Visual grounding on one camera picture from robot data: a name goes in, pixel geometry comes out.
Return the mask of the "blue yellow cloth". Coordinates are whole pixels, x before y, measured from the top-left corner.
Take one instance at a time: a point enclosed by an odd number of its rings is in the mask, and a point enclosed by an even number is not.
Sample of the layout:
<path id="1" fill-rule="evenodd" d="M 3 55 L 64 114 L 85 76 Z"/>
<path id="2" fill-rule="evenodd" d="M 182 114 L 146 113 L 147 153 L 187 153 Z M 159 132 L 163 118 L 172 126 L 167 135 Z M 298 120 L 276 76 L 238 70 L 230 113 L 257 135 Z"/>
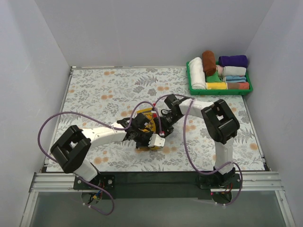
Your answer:
<path id="1" fill-rule="evenodd" d="M 154 118 L 151 114 L 152 108 L 146 108 L 135 112 L 135 119 L 136 120 L 143 120 L 141 125 L 139 126 L 139 129 L 142 131 L 152 131 L 153 134 L 156 134 L 156 123 Z M 160 148 L 154 147 L 154 148 L 141 148 L 138 150 L 158 150 Z"/>

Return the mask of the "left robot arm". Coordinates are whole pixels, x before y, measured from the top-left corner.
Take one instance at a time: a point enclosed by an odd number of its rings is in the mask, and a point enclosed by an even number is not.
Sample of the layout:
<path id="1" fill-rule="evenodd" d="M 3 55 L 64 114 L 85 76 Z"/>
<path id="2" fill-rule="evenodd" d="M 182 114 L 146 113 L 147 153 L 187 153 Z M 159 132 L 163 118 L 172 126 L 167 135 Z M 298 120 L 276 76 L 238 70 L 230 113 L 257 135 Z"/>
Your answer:
<path id="1" fill-rule="evenodd" d="M 153 132 L 145 127 L 149 119 L 143 114 L 123 118 L 110 127 L 80 129 L 70 126 L 51 147 L 51 154 L 65 173 L 74 173 L 85 181 L 92 181 L 97 169 L 87 159 L 87 153 L 96 147 L 125 140 L 133 140 L 139 147 L 148 147 Z"/>

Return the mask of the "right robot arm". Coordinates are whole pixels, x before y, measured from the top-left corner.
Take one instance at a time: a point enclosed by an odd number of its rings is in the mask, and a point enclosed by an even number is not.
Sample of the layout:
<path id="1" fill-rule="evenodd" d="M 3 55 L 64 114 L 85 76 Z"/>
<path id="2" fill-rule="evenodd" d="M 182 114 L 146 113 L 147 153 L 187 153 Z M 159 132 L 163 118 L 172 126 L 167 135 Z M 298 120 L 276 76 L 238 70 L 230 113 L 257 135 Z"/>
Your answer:
<path id="1" fill-rule="evenodd" d="M 169 136 L 174 130 L 173 125 L 189 115 L 203 119 L 215 144 L 216 161 L 213 171 L 198 170 L 198 182 L 204 188 L 232 186 L 236 181 L 233 143 L 240 124 L 227 103 L 222 99 L 202 102 L 187 96 L 179 99 L 174 94 L 166 95 L 164 99 L 168 109 L 161 116 L 153 115 L 156 133 Z"/>

